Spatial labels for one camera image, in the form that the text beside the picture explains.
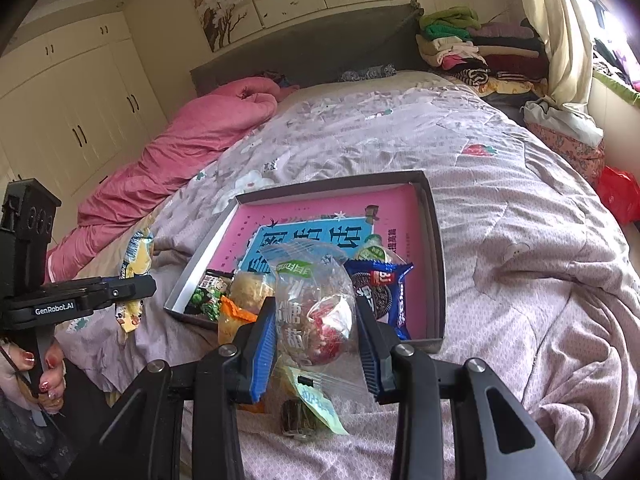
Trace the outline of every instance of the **green towel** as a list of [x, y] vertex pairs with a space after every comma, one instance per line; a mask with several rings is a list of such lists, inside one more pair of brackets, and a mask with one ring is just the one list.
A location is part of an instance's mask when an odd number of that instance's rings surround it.
[[478, 21], [478, 13], [469, 7], [451, 7], [420, 18], [420, 28], [426, 28], [429, 25], [448, 25], [457, 28], [482, 27]]
[[464, 28], [450, 27], [449, 25], [428, 25], [422, 31], [422, 35], [431, 41], [449, 36], [457, 36], [461, 40], [471, 39], [471, 35]]

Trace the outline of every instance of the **plastic bag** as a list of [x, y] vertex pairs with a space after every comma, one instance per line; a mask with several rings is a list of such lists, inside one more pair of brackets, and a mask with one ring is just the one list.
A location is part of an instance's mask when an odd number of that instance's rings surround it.
[[275, 280], [271, 274], [238, 270], [229, 289], [229, 299], [240, 308], [258, 314], [264, 299], [273, 296]]
[[605, 166], [596, 192], [620, 225], [640, 220], [640, 186], [631, 173]]
[[296, 240], [260, 249], [276, 275], [278, 341], [302, 367], [325, 365], [355, 337], [355, 300], [335, 246]]
[[252, 323], [258, 316], [239, 308], [228, 297], [222, 296], [220, 303], [220, 315], [218, 316], [218, 344], [232, 343], [238, 329], [247, 323]]

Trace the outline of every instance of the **cabinet door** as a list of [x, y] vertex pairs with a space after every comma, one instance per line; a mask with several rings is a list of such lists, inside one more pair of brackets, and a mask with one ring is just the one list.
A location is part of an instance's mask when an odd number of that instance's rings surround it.
[[45, 34], [45, 37], [49, 49], [52, 50], [53, 63], [60, 63], [107, 43], [100, 16], [55, 28]]
[[93, 78], [100, 89], [104, 112], [110, 117], [113, 136], [121, 149], [133, 150], [137, 155], [147, 137], [144, 124], [137, 119], [135, 98], [127, 92], [108, 46], [87, 54], [91, 54]]
[[67, 114], [76, 118], [83, 149], [93, 152], [96, 168], [122, 147], [122, 135], [104, 99], [99, 50], [91, 50], [50, 70], [65, 101]]
[[52, 142], [52, 133], [65, 131], [66, 121], [56, 109], [55, 94], [48, 98], [45, 74], [0, 100], [0, 142], [17, 178], [37, 178], [62, 199], [70, 194], [68, 177], [58, 158], [60, 147]]
[[108, 42], [121, 41], [131, 37], [129, 25], [122, 12], [112, 12], [100, 16], [100, 24], [104, 27]]
[[0, 57], [0, 97], [52, 65], [47, 39], [39, 36]]
[[112, 43], [109, 48], [135, 106], [136, 117], [142, 120], [148, 138], [155, 139], [164, 131], [166, 118], [146, 78], [133, 40]]

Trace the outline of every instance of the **clothing pile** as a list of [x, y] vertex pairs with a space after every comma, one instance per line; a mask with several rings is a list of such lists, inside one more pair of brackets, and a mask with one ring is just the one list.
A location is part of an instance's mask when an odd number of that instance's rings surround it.
[[[493, 77], [491, 89], [500, 82], [528, 83], [522, 92], [548, 77], [545, 45], [532, 27], [512, 23], [485, 23], [469, 7], [451, 7], [419, 20], [416, 36], [420, 56], [433, 68], [462, 82], [481, 87]], [[517, 89], [506, 93], [519, 93]]]
[[548, 77], [545, 44], [532, 27], [485, 23], [480, 28], [466, 30], [497, 79], [539, 82]]
[[479, 49], [469, 40], [470, 30], [482, 27], [478, 14], [469, 7], [451, 7], [422, 16], [422, 34], [416, 35], [420, 56], [434, 68], [454, 75], [470, 86], [489, 81], [489, 67]]

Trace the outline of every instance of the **orange snack bag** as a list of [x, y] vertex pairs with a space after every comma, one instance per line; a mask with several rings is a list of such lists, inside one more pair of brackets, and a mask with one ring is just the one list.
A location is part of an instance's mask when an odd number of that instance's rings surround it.
[[247, 323], [252, 323], [258, 316], [240, 308], [228, 297], [222, 296], [220, 316], [218, 317], [218, 344], [225, 345], [233, 342], [238, 329]]

